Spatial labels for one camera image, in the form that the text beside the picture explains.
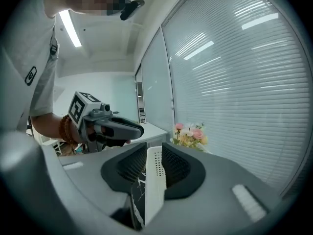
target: table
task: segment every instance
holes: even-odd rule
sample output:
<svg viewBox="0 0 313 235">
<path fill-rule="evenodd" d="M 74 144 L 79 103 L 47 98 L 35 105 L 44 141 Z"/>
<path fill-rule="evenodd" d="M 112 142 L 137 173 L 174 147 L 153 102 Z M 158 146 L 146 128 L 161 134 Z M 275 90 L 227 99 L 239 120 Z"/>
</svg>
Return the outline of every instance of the table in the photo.
<svg viewBox="0 0 313 235">
<path fill-rule="evenodd" d="M 131 143 L 152 143 L 158 140 L 166 142 L 166 135 L 168 134 L 167 131 L 164 131 L 150 123 L 141 123 L 140 125 L 144 129 L 144 133 L 139 139 L 131 140 Z"/>
</svg>

